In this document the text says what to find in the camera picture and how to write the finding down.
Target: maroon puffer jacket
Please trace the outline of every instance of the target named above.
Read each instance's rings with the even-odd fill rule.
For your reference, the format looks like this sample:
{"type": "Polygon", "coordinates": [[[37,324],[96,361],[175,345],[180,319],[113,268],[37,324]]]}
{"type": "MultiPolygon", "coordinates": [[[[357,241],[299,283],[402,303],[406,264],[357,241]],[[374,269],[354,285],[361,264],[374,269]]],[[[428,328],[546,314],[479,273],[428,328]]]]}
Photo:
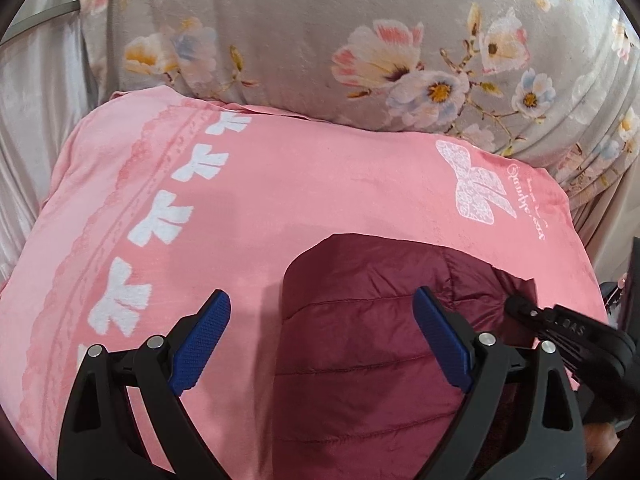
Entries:
{"type": "Polygon", "coordinates": [[[462,401],[418,329],[428,285],[476,331],[530,346],[503,317],[524,282],[468,254],[417,242],[334,235],[284,277],[274,380],[276,480],[412,480],[462,401]]]}

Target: floral pillow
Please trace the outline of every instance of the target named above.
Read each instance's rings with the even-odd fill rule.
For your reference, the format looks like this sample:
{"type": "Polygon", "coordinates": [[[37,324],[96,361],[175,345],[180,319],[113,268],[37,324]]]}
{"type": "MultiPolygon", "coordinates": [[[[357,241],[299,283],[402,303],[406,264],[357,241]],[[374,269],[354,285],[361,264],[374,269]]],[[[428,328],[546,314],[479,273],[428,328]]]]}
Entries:
{"type": "Polygon", "coordinates": [[[169,84],[547,168],[576,208],[638,156],[638,40],[615,0],[82,0],[114,90],[169,84]]]}

